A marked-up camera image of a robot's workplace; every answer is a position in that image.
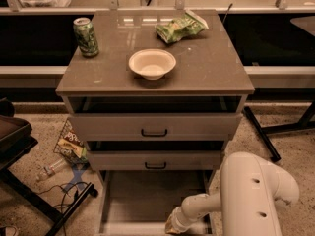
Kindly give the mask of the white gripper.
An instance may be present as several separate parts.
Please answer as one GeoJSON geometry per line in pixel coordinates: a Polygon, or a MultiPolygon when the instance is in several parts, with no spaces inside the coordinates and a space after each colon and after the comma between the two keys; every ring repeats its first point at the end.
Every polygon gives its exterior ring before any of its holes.
{"type": "Polygon", "coordinates": [[[166,234],[180,234],[186,232],[192,224],[193,221],[178,206],[167,219],[164,231],[166,234]]]}

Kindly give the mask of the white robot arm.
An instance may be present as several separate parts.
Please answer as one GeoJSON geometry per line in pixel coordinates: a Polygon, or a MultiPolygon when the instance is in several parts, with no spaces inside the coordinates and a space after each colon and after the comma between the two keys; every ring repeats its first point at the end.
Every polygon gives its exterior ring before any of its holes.
{"type": "Polygon", "coordinates": [[[223,236],[283,236],[276,207],[298,199],[299,187],[290,173],[255,154],[236,152],[223,161],[220,190],[185,198],[169,216],[165,232],[184,233],[219,211],[223,236]]]}

